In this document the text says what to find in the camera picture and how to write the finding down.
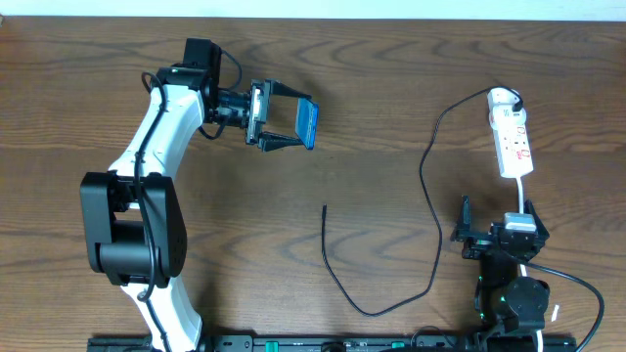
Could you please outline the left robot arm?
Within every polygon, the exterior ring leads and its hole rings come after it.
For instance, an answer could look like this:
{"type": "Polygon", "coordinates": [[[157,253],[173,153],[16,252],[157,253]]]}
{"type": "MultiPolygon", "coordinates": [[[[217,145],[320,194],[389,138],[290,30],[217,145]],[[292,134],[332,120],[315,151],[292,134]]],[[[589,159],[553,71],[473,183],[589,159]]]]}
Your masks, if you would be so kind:
{"type": "Polygon", "coordinates": [[[88,261],[137,305],[148,337],[92,337],[90,351],[211,351],[201,315],[181,272],[187,232],[174,181],[183,155],[205,124],[244,130],[264,152],[315,144],[319,107],[284,83],[252,81],[239,92],[219,85],[225,51],[190,38],[182,62],[145,72],[151,97],[146,115],[123,154],[106,172],[88,172],[80,200],[88,261]]]}

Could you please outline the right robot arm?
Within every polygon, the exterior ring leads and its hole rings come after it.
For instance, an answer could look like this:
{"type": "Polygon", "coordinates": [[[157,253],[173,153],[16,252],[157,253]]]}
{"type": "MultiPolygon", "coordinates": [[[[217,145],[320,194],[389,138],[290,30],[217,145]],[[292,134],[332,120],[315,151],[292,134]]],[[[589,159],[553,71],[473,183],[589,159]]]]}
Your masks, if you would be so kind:
{"type": "Polygon", "coordinates": [[[486,232],[472,227],[470,200],[463,197],[454,242],[464,245],[462,257],[479,262],[474,309],[483,327],[468,338],[479,351],[543,351],[545,313],[550,287],[528,276],[527,263],[550,234],[526,201],[521,212],[507,212],[486,232]]]}

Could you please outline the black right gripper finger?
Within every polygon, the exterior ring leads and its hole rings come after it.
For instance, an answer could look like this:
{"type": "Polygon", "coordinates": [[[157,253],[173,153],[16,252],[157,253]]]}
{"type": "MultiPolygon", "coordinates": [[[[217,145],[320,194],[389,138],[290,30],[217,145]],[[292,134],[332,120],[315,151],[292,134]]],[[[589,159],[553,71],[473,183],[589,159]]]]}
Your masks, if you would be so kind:
{"type": "Polygon", "coordinates": [[[537,228],[538,236],[542,239],[547,239],[549,237],[549,231],[539,218],[539,215],[537,214],[537,211],[535,210],[535,207],[530,199],[527,199],[524,202],[524,212],[532,216],[537,228]]]}
{"type": "Polygon", "coordinates": [[[462,197],[462,204],[460,214],[456,223],[455,230],[460,232],[467,232],[471,229],[471,214],[470,214],[470,199],[468,196],[462,197]]]}

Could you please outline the blue Samsung Galaxy smartphone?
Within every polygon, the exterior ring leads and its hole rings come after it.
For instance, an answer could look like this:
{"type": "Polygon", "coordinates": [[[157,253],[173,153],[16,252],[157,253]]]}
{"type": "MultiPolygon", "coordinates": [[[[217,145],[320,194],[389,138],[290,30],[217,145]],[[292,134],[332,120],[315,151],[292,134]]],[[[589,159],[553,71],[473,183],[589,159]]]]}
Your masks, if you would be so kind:
{"type": "Polygon", "coordinates": [[[313,150],[315,146],[319,106],[307,99],[299,98],[296,119],[295,134],[307,150],[313,150]]]}

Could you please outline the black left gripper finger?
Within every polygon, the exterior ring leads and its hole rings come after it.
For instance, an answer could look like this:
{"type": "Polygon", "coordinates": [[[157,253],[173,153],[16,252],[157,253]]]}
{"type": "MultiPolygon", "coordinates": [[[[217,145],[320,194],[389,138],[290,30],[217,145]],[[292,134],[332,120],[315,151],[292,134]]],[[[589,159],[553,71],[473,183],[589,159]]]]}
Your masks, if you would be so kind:
{"type": "Polygon", "coordinates": [[[290,86],[280,82],[279,80],[270,80],[270,86],[271,86],[271,94],[272,95],[278,95],[278,96],[283,96],[283,97],[290,97],[290,98],[298,98],[298,99],[305,99],[305,100],[310,100],[312,98],[311,95],[299,92],[293,88],[291,88],[290,86]]]}
{"type": "Polygon", "coordinates": [[[299,138],[280,135],[272,132],[261,132],[258,141],[258,147],[263,152],[272,152],[285,147],[295,147],[302,145],[303,142],[299,138]]]}

